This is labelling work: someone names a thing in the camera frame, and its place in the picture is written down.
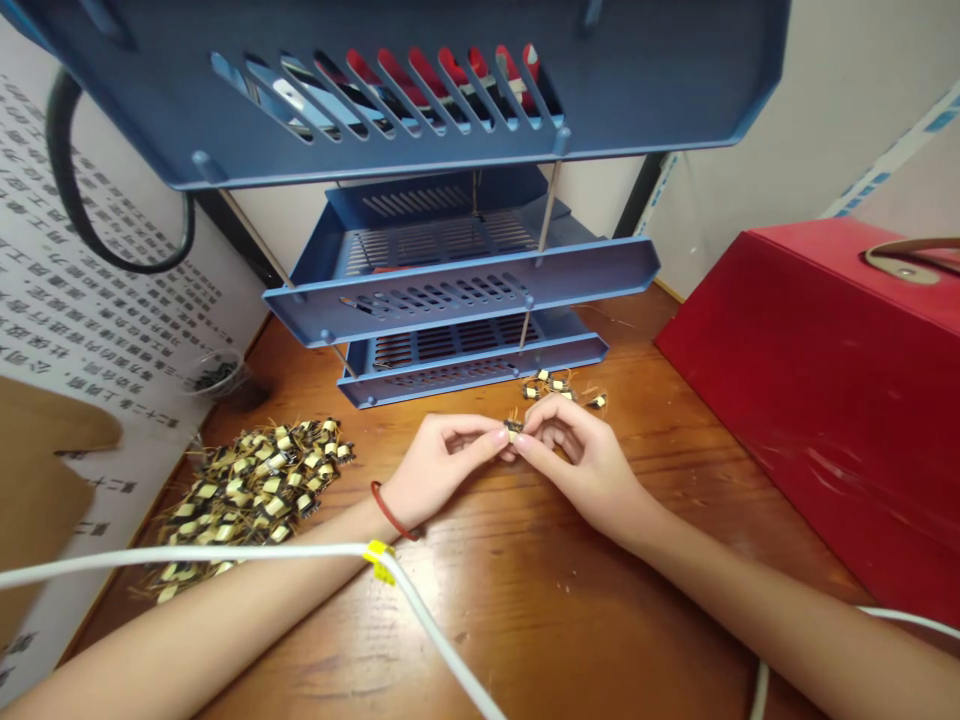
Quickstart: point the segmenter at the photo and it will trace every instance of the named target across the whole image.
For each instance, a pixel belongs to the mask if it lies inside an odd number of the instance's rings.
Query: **red string bracelet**
[[[413,542],[416,542],[417,540],[420,539],[420,536],[414,535],[412,532],[407,530],[403,525],[401,525],[400,522],[393,516],[393,513],[390,512],[390,510],[387,508],[386,503],[383,502],[383,498],[380,497],[381,484],[382,483],[379,483],[376,480],[370,483],[370,491],[373,493],[373,499],[377,501],[377,505],[380,507],[380,510],[386,516],[387,520],[390,521],[390,524],[397,529],[397,532],[400,533],[407,540],[412,540]]]

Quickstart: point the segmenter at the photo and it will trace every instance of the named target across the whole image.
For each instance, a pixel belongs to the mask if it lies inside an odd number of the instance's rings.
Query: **white cable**
[[[753,706],[750,708],[749,720],[763,720],[763,713],[767,709],[767,689],[770,687],[770,666],[763,660],[757,668],[757,684],[753,689]]]
[[[155,562],[218,562],[223,560],[283,560],[292,558],[336,557],[350,555],[363,557],[369,552],[366,545],[360,543],[345,543],[342,545],[281,545],[277,547],[202,547],[202,546],[168,546],[155,548],[139,548],[136,550],[119,550],[117,552],[87,555],[70,560],[57,562],[19,570],[8,570],[0,573],[0,590],[43,582],[50,578],[82,570],[99,570],[122,567],[124,565],[140,565]],[[453,649],[450,641],[437,626],[433,615],[427,609],[423,599],[417,593],[413,582],[407,577],[400,563],[389,553],[379,558],[383,565],[397,581],[397,587],[406,596],[417,620],[423,626],[427,635],[437,646],[440,655],[446,661],[450,671],[460,685],[473,700],[480,714],[486,720],[507,720],[506,716],[497,707],[497,704],[477,680],[466,663]]]
[[[887,608],[871,608],[865,605],[857,605],[857,610],[862,610],[867,615],[883,618],[884,620],[898,620],[899,622],[922,625],[925,628],[936,630],[937,632],[948,635],[956,640],[960,640],[960,630],[955,630],[949,625],[944,625],[936,620],[925,618],[920,615],[905,613],[902,610],[888,610]],[[767,709],[767,689],[770,684],[770,667],[763,661],[760,661],[757,667],[757,683],[753,692],[753,706],[750,708],[749,720],[763,720],[763,714]]]

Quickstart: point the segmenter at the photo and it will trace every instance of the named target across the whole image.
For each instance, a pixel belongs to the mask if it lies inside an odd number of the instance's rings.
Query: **blue plastic shelf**
[[[0,0],[177,189],[743,137],[789,0]]]
[[[291,275],[296,289],[268,290],[265,301],[300,342],[318,347],[642,292],[659,270],[648,238],[597,239],[559,201],[540,254],[540,171],[484,171],[478,215],[473,177],[329,191]]]
[[[523,318],[521,313],[351,343],[347,360],[359,377],[344,373],[337,386],[363,409],[516,380],[539,368],[590,365],[609,350],[576,313],[555,308],[531,313],[521,351]]]

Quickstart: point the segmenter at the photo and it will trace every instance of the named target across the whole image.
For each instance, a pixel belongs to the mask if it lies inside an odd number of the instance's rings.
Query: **wooden desk surface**
[[[659,288],[595,303],[581,316],[610,344],[575,387],[605,387],[606,416],[633,469],[672,511],[739,552],[848,602],[870,602],[790,503],[653,346],[676,303]],[[273,398],[238,416],[217,411],[207,444],[267,422],[340,418],[359,462],[323,496],[322,521],[386,479],[423,415],[504,418],[525,401],[515,383],[357,411],[334,387],[329,350],[305,350],[276,320],[251,354]],[[742,720],[756,658],[642,562],[597,535],[551,483],[522,461],[499,463],[462,488],[397,554],[464,660],[508,717]],[[146,533],[140,544],[150,545]],[[149,605],[121,572],[77,650]],[[263,612],[283,612],[282,607]],[[476,718],[402,595],[364,572],[307,617],[202,717]],[[823,717],[774,679],[767,718]]]

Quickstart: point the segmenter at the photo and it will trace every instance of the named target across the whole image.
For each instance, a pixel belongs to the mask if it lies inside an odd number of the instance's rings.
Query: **case handle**
[[[900,280],[916,285],[935,285],[940,275],[925,265],[934,265],[941,270],[960,275],[960,258],[951,261],[930,255],[914,255],[923,250],[960,249],[960,237],[904,238],[883,243],[867,250],[863,259],[877,270],[893,275]],[[924,265],[907,262],[904,256],[919,260]]]

